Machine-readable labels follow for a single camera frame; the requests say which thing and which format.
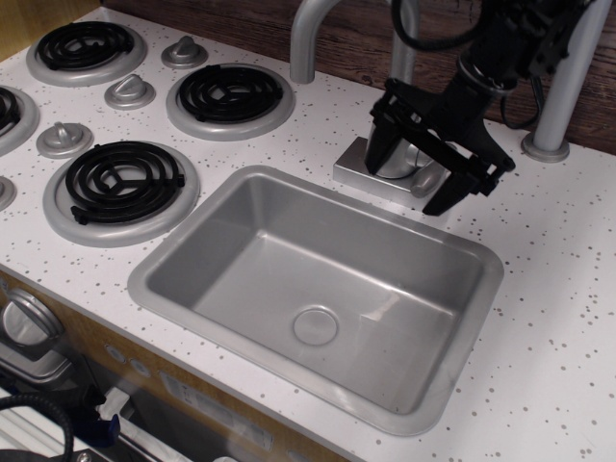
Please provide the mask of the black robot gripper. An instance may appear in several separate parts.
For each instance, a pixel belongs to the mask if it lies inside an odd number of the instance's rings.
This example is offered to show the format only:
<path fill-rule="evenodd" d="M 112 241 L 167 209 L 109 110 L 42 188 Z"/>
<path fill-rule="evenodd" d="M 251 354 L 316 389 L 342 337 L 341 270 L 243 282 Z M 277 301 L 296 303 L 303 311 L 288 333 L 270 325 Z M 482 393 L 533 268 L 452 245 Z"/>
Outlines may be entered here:
<path fill-rule="evenodd" d="M 365 156 L 370 174 L 377 174 L 402 140 L 414 144 L 449 170 L 450 176 L 423 207 L 440 216 L 469 193 L 489 195 L 514 161 L 490 137 L 483 117 L 493 96 L 461 79 L 441 93 L 432 93 L 389 79 L 374 104 L 372 133 Z"/>

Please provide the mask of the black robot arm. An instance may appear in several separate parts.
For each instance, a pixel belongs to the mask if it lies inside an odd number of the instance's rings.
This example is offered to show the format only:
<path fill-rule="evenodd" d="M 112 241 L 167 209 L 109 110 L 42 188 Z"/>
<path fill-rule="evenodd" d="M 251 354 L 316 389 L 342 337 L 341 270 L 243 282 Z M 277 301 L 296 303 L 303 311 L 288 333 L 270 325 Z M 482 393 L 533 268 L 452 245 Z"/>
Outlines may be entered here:
<path fill-rule="evenodd" d="M 371 111 L 373 131 L 365 165 L 377 173 L 401 141 L 409 141 L 449 171 L 423 208 L 440 216 L 468 194 L 489 195 L 514 161 L 488 134 L 483 118 L 497 98 L 521 79 L 553 75 L 568 57 L 568 43 L 586 1 L 485 1 L 473 29 L 457 37 L 421 41 L 403 29 L 401 4 L 392 4 L 396 32 L 408 46 L 437 51 L 462 43 L 457 71 L 441 93 L 390 78 Z"/>

